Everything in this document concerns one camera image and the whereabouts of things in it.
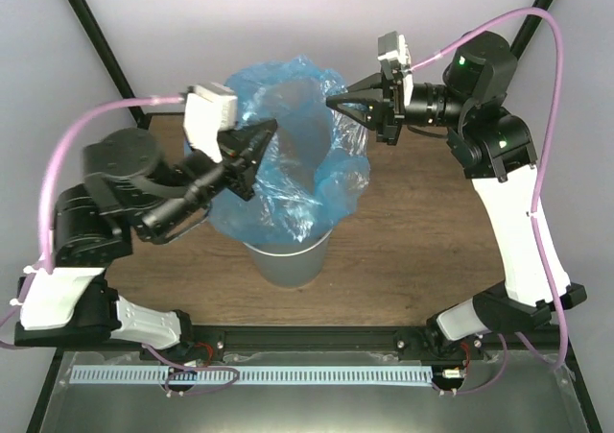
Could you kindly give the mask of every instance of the gray bucket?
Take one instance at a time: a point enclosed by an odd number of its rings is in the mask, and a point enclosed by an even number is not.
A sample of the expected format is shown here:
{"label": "gray bucket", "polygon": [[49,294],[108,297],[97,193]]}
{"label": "gray bucket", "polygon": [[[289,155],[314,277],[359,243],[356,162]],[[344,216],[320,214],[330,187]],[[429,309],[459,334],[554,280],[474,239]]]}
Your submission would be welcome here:
{"label": "gray bucket", "polygon": [[320,238],[308,239],[292,246],[246,246],[260,275],[268,282],[279,287],[300,287],[314,279],[324,266],[332,231]]}

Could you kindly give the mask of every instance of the wooden surface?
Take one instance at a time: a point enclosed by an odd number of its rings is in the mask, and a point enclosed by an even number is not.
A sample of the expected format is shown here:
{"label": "wooden surface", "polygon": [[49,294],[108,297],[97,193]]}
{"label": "wooden surface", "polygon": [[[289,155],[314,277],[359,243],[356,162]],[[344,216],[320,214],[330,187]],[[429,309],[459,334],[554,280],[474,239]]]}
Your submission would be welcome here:
{"label": "wooden surface", "polygon": [[[157,116],[151,126],[172,162],[182,156],[181,120]],[[408,131],[396,147],[369,139],[368,190],[306,287],[269,285],[246,248],[209,225],[168,246],[136,241],[109,282],[130,301],[180,308],[196,324],[422,325],[502,280],[484,207],[445,143]]]}

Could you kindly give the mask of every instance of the pink cable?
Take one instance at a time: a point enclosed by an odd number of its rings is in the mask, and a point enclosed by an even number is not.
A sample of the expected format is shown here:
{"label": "pink cable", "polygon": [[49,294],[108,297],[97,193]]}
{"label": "pink cable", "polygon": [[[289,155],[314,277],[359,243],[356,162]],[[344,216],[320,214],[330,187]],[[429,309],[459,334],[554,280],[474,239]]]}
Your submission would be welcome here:
{"label": "pink cable", "polygon": [[[229,382],[226,382],[222,385],[219,385],[217,387],[213,387],[209,390],[199,390],[197,392],[184,392],[184,396],[186,397],[193,397],[196,395],[204,395],[204,394],[208,394],[208,393],[215,393],[215,392],[219,392],[221,390],[224,390],[232,385],[234,385],[238,380],[239,380],[239,371],[236,370],[235,368],[228,368],[228,367],[199,367],[199,368],[192,368],[190,366],[183,366],[182,364],[177,364],[174,363],[173,361],[166,359],[164,356],[162,356],[160,353],[158,353],[152,346],[147,345],[147,344],[143,344],[143,348],[146,349],[149,353],[152,354],[152,356],[157,359],[160,363],[165,364],[171,368],[175,368],[175,369],[179,369],[180,371],[186,371],[186,372],[202,372],[202,373],[233,373],[234,376],[232,377],[232,380],[230,380]],[[169,383],[171,380],[173,380],[173,378],[177,377],[176,373],[171,373],[168,378],[166,379],[166,381],[164,382],[164,389],[166,390],[167,394],[170,394],[171,388],[169,387]]]}
{"label": "pink cable", "polygon": [[527,350],[530,351],[535,356],[535,358],[537,358],[543,363],[550,364],[546,357],[539,351],[537,351],[537,349],[533,346],[533,344],[525,334],[523,334],[522,332],[516,332],[516,337],[518,337],[518,339],[525,345],[525,347],[527,347]]}
{"label": "pink cable", "polygon": [[550,268],[550,263],[548,262],[548,257],[544,250],[544,244],[541,239],[541,233],[539,231],[539,222],[537,219],[537,209],[539,207],[539,200],[541,196],[541,189],[544,183],[544,178],[546,176],[546,168],[548,166],[548,160],[550,158],[550,151],[552,149],[552,141],[553,141],[553,133],[555,131],[555,122],[556,116],[558,114],[558,105],[560,102],[560,91],[562,84],[562,74],[563,74],[563,36],[561,34],[558,25],[556,24],[555,18],[552,17],[551,14],[539,8],[522,8],[517,9],[515,11],[506,12],[499,17],[493,18],[492,20],[487,21],[484,25],[479,26],[472,32],[469,32],[462,38],[453,42],[449,46],[444,47],[438,53],[429,57],[426,60],[423,60],[412,67],[412,71],[415,71],[419,68],[423,68],[425,66],[430,65],[436,60],[441,59],[442,57],[452,53],[460,46],[462,46],[465,42],[474,38],[475,36],[485,32],[491,27],[498,25],[500,23],[505,22],[511,18],[520,17],[524,15],[536,15],[538,17],[543,18],[548,22],[550,28],[553,31],[553,35],[555,37],[555,49],[556,49],[556,69],[555,69],[555,87],[553,90],[553,100],[550,106],[550,115],[548,117],[548,124],[546,126],[546,135],[544,138],[544,146],[541,151],[541,159],[539,162],[539,166],[537,169],[537,177],[535,180],[535,187],[533,189],[532,197],[531,197],[531,227],[533,230],[533,235],[535,236],[535,243],[537,244],[537,250],[539,251],[539,257],[541,258],[541,262],[544,266],[544,272],[546,273],[546,278],[548,280],[548,285],[550,286],[550,292],[553,296],[553,303],[555,305],[556,315],[558,317],[558,328],[560,334],[560,344],[558,350],[558,357],[556,361],[553,363],[552,368],[556,370],[560,368],[563,364],[565,364],[565,357],[567,356],[567,346],[569,343],[569,331],[567,328],[567,321],[565,320],[565,314],[563,310],[563,305],[560,301],[560,297],[558,296],[558,291],[556,290],[556,283],[553,276],[552,269]]}
{"label": "pink cable", "polygon": [[77,138],[77,135],[85,128],[96,116],[118,108],[144,107],[155,105],[181,104],[184,98],[182,96],[174,97],[148,97],[144,99],[125,99],[117,102],[100,105],[79,118],[73,125],[68,128],[64,136],[58,143],[54,153],[47,164],[45,177],[40,190],[40,199],[38,201],[38,246],[42,254],[42,268],[47,273],[51,274],[54,270],[54,259],[52,258],[51,239],[49,237],[54,210],[54,192],[58,184],[59,171],[66,159],[66,155],[70,150],[72,143]]}

